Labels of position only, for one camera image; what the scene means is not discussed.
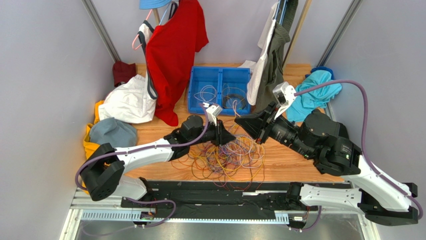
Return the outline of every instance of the gray wall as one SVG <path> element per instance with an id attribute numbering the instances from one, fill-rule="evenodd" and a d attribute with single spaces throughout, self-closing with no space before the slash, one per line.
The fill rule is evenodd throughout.
<path id="1" fill-rule="evenodd" d="M 353 79 L 367 91 L 366 147 L 371 160 L 400 182 L 418 185 L 426 207 L 425 1 L 363 1 L 327 66 L 338 79 Z M 331 103 L 358 144 L 362 98 L 345 85 Z M 412 226 L 379 226 L 382 239 L 425 239 L 426 220 Z"/>
<path id="2" fill-rule="evenodd" d="M 204 11 L 209 44 L 195 55 L 195 62 L 242 63 L 259 59 L 261 49 L 257 43 L 277 0 L 198 1 Z M 93 0 L 93 3 L 122 61 L 144 63 L 143 52 L 134 51 L 131 45 L 149 10 L 140 10 L 139 0 Z M 351 0 L 312 1 L 289 63 L 316 65 L 350 3 Z M 293 36 L 304 4 L 305 0 L 299 0 L 290 36 Z M 165 8 L 159 9 L 160 18 Z M 149 22 L 156 25 L 153 15 Z"/>
<path id="3" fill-rule="evenodd" d="M 3 0 L 0 23 L 0 239 L 58 239 L 113 61 L 79 0 Z"/>

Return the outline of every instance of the blue hat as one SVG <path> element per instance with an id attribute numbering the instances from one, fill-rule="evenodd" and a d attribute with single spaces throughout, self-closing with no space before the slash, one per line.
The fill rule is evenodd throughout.
<path id="1" fill-rule="evenodd" d="M 139 0 L 139 9 L 157 9 L 170 3 L 172 0 Z"/>

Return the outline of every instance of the wooden table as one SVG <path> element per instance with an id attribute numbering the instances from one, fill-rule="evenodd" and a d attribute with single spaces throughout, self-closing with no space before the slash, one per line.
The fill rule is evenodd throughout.
<path id="1" fill-rule="evenodd" d="M 199 64 L 201 66 L 221 66 L 221 67 L 238 67 L 241 63 L 220 63 L 220 64 Z M 311 66 L 309 64 L 288 64 L 284 71 L 284 80 L 293 86 L 297 86 L 305 79 L 305 74 L 309 74 Z M 137 64 L 138 74 L 145 76 L 146 66 Z M 174 112 L 179 118 L 179 125 L 190 115 L 187 110 L 187 93 L 184 92 L 180 100 L 177 102 Z M 225 123 L 225 127 L 230 127 L 234 121 L 233 116 L 220 115 L 222 121 L 231 120 Z M 138 145 L 154 142 L 163 138 L 172 132 L 175 127 L 168 126 L 162 120 L 154 116 L 151 122 L 134 124 L 138 134 Z M 245 134 L 244 130 L 239 128 L 239 134 Z M 279 144 L 273 139 L 269 139 L 264 144 L 265 160 L 264 174 L 263 170 L 253 179 L 255 182 L 342 182 L 340 177 L 331 176 L 329 174 L 320 174 L 313 166 L 312 160 L 306 160 L 296 152 L 290 150 L 286 146 Z M 161 162 L 146 165 L 144 167 L 132 170 L 126 175 L 138 178 L 143 177 L 147 180 L 167 180 L 167 181 L 191 181 L 198 180 L 193 176 L 191 168 L 174 161 L 173 165 L 180 169 L 172 167 L 171 162 Z M 201 176 L 201 171 L 194 169 L 196 176 Z M 251 176 L 247 168 L 240 169 L 232 178 L 236 181 L 247 180 Z"/>

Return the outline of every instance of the red t-shirt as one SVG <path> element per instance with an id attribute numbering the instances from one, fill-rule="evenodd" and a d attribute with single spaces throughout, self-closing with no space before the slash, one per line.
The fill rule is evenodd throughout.
<path id="1" fill-rule="evenodd" d="M 157 26 L 146 46 L 146 65 L 158 93 L 155 115 L 178 125 L 173 112 L 191 77 L 195 52 L 207 43 L 204 13 L 197 0 L 180 0 L 173 18 Z"/>

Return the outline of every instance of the blue bin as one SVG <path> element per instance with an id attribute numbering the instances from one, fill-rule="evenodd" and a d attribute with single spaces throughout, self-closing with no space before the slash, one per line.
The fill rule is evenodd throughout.
<path id="1" fill-rule="evenodd" d="M 188 112 L 203 114 L 199 104 L 209 102 L 223 108 L 221 115 L 234 115 L 232 104 L 236 101 L 236 112 L 249 114 L 246 97 L 249 81 L 249 68 L 193 66 L 187 96 Z"/>

